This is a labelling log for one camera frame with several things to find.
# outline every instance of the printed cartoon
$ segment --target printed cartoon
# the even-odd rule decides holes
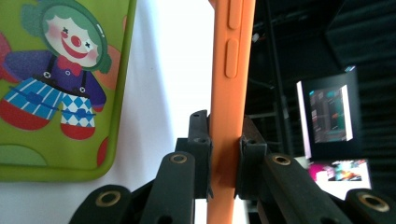
[[[12,51],[0,33],[0,81],[18,83],[1,99],[0,118],[34,131],[50,123],[55,113],[62,113],[65,135],[78,140],[91,137],[95,113],[106,103],[92,72],[107,73],[111,66],[100,24],[74,0],[25,5],[21,23],[47,49]]]

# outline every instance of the white wall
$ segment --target white wall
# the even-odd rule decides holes
[[[0,223],[68,223],[93,190],[135,190],[153,179],[187,137],[190,114],[210,110],[213,20],[207,0],[138,0],[114,165],[84,183],[0,183]],[[197,213],[204,223],[205,203]]]

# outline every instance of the orange bar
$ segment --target orange bar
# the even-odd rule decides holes
[[[212,0],[211,4],[215,36],[209,134],[214,144],[214,199],[208,203],[207,223],[231,224],[255,1]]]

